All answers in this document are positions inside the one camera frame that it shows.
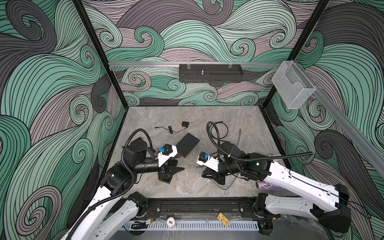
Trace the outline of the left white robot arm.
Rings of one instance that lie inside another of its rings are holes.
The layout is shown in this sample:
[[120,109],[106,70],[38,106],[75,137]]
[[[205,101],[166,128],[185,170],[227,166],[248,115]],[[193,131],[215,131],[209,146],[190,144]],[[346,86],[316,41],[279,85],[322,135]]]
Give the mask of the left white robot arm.
[[131,219],[146,217],[148,212],[151,213],[149,219],[155,219],[157,212],[148,207],[148,198],[139,192],[130,194],[112,216],[107,217],[107,214],[137,183],[138,174],[159,173],[161,181],[169,182],[175,174],[183,170],[184,168],[178,167],[176,159],[170,159],[162,166],[157,162],[142,162],[133,166],[124,161],[119,162],[108,170],[93,200],[63,238],[107,240]]

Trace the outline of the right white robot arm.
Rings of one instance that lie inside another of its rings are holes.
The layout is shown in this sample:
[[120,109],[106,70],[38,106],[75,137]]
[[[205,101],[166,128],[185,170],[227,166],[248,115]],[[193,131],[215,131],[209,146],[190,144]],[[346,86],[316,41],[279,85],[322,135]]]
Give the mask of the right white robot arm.
[[227,176],[240,174],[246,180],[267,182],[296,194],[295,197],[258,194],[254,210],[259,216],[304,217],[334,232],[348,232],[352,213],[348,207],[349,190],[346,186],[332,186],[311,180],[277,161],[265,160],[265,156],[259,153],[248,154],[245,158],[245,161],[236,161],[232,155],[220,154],[215,157],[202,152],[197,158],[197,164],[205,167],[203,178],[211,179],[219,185],[225,185]]

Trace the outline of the yellow tag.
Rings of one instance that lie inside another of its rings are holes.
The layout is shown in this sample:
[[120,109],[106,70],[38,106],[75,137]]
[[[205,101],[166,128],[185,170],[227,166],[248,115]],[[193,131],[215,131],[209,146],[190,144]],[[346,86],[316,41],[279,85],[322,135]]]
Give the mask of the yellow tag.
[[230,220],[225,217],[222,213],[219,213],[217,216],[217,219],[226,227],[228,228],[231,224]]

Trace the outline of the glittery microphone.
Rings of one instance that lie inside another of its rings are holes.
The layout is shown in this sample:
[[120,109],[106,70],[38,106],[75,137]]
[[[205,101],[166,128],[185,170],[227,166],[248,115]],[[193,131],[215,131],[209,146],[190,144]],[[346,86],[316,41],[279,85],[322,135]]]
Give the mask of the glittery microphone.
[[284,188],[272,183],[264,182],[264,181],[257,181],[256,187],[259,190],[283,190]]

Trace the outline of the large black switch box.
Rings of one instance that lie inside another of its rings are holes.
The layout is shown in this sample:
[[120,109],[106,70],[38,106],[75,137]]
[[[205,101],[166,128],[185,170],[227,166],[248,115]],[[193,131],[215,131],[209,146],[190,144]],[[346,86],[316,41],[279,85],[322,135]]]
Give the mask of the large black switch box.
[[200,140],[190,133],[187,133],[177,144],[178,154],[186,158],[189,153],[197,146]]

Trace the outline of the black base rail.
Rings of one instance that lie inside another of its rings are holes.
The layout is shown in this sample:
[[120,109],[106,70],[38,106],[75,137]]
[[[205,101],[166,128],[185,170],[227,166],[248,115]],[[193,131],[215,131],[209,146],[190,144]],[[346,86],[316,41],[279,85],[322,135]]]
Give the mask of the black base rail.
[[243,218],[258,218],[256,197],[239,198],[152,198],[148,208],[157,216],[171,214],[234,214]]

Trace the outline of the black perforated wall tray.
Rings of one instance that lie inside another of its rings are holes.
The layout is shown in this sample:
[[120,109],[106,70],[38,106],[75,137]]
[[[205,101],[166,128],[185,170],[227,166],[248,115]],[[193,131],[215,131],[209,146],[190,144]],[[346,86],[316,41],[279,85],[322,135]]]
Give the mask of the black perforated wall tray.
[[180,65],[179,80],[182,83],[240,83],[244,71],[241,65]]

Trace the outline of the clear plastic wall bin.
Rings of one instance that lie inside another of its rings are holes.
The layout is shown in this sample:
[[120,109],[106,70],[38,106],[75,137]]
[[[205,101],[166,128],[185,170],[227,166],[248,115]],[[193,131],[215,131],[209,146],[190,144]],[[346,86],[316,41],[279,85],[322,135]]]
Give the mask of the clear plastic wall bin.
[[272,83],[288,109],[299,109],[316,91],[310,76],[295,61],[281,63]]

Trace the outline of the aluminium wall rail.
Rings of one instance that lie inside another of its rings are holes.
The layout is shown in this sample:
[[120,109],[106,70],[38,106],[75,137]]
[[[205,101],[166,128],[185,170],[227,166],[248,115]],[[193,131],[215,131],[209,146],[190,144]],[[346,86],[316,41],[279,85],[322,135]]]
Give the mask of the aluminium wall rail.
[[142,61],[114,61],[109,62],[111,68],[177,68],[179,65],[241,65],[244,68],[278,68],[281,62],[278,63],[263,63],[263,62],[142,62]]

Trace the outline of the black corner frame post right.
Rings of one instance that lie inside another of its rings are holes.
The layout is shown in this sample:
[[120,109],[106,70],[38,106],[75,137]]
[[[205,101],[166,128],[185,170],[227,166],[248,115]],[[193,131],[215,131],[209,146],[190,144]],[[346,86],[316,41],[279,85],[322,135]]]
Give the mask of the black corner frame post right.
[[317,6],[314,9],[314,12],[312,13],[311,17],[308,19],[307,24],[305,25],[305,28],[303,32],[301,33],[297,43],[295,44],[293,50],[291,51],[288,61],[295,60],[297,56],[299,55],[299,52],[301,51],[302,47],[305,45],[307,39],[311,35],[311,32],[315,28],[317,22],[319,21],[322,13],[324,12],[326,6],[328,5],[329,0],[320,0],[317,4]]

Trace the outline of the black corner frame post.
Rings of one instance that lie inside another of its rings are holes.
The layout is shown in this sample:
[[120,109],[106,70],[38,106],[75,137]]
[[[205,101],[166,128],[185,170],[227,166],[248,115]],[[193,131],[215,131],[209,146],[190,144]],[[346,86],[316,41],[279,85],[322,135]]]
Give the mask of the black corner frame post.
[[305,28],[303,32],[301,33],[297,43],[295,44],[293,50],[291,51],[288,61],[295,60],[297,56],[299,55],[299,52],[301,51],[302,47],[305,45],[307,39],[311,35],[311,32],[315,28],[317,22],[319,21],[322,13],[324,12],[326,6],[328,5],[329,0],[320,0],[317,4],[317,6],[314,9],[314,12],[312,13],[311,17],[308,19],[307,24],[305,25]]
[[107,56],[106,56],[106,54],[102,48],[102,45],[101,45],[101,43],[97,37],[96,31],[93,28],[93,25],[91,23],[91,20],[90,20],[88,14],[87,14],[87,11],[85,9],[83,2],[80,0],[72,0],[72,2],[73,2],[74,6],[78,12],[80,19],[82,20],[82,23],[83,23],[90,39],[91,39],[93,46],[96,48],[96,52],[97,52],[98,57],[100,58],[100,60],[102,62],[102,66],[104,67],[115,91],[117,92],[117,95],[118,95],[120,101],[122,102],[125,111],[128,111],[129,106],[127,104],[127,101],[124,97],[124,94],[123,94],[121,88],[120,88],[120,85],[119,85],[119,82],[117,80],[115,73],[110,69]]

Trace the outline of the black corner frame post left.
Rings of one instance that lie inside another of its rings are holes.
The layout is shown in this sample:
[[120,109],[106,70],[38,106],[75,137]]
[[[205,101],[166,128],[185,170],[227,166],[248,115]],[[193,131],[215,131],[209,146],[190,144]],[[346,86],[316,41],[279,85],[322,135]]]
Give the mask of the black corner frame post left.
[[90,39],[91,39],[93,46],[96,48],[96,52],[97,52],[98,57],[100,58],[100,60],[102,62],[102,66],[104,67],[115,91],[117,92],[117,95],[118,95],[120,101],[122,102],[125,111],[128,111],[129,106],[127,104],[127,101],[124,97],[124,94],[123,94],[121,88],[120,88],[120,85],[119,85],[119,82],[117,80],[115,73],[110,69],[107,56],[106,56],[106,54],[102,48],[102,45],[101,45],[101,43],[97,37],[96,31],[93,28],[93,25],[91,23],[91,20],[90,20],[88,14],[87,14],[87,11],[85,9],[83,2],[80,0],[72,0],[72,2],[73,2],[74,6],[78,12],[80,19],[82,20],[82,23],[83,23]]

